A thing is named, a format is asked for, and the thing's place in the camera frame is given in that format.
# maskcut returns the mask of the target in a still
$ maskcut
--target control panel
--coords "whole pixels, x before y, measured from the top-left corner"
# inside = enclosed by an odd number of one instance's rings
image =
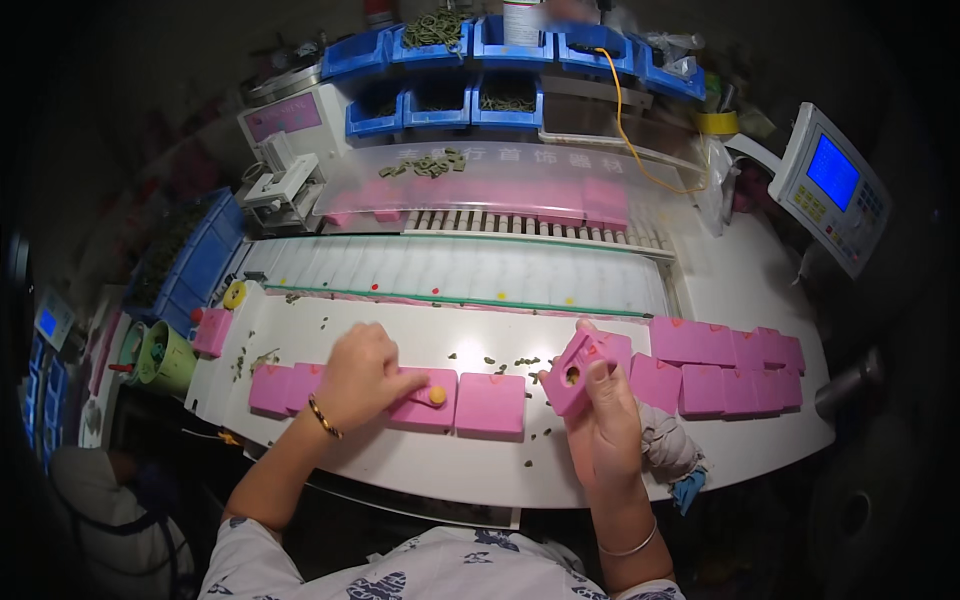
[[[863,156],[809,102],[800,106],[768,191],[853,278],[863,271],[893,208]]]

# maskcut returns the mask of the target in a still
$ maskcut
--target yellow bead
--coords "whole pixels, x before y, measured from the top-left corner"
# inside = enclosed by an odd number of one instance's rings
[[[439,385],[435,385],[430,388],[427,397],[429,397],[430,401],[434,404],[443,404],[446,402],[446,390]]]

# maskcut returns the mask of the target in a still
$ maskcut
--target woman's hand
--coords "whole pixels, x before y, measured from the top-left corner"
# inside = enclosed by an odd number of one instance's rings
[[[595,329],[581,319],[577,328]],[[546,371],[538,373],[542,382]],[[623,368],[613,372],[605,361],[587,369],[587,393],[591,403],[576,417],[564,418],[566,438],[577,479],[592,500],[598,497],[631,497],[643,490],[640,480],[640,418],[634,393]]]
[[[333,345],[315,402],[332,426],[348,432],[428,380],[426,373],[399,374],[396,343],[383,326],[358,323]]]

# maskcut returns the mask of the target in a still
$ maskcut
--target woman's left hand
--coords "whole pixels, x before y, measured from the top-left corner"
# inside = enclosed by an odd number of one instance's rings
[[[314,401],[346,433],[428,381],[426,373],[397,372],[396,343],[381,324],[358,323],[334,344]]]

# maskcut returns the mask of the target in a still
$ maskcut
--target blue cloth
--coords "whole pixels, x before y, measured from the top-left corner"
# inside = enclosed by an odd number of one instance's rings
[[[686,516],[686,511],[693,504],[693,498],[697,497],[697,493],[700,492],[705,481],[707,481],[707,472],[703,467],[697,467],[683,481],[673,484],[673,490],[671,491],[673,505],[680,508],[681,516]]]

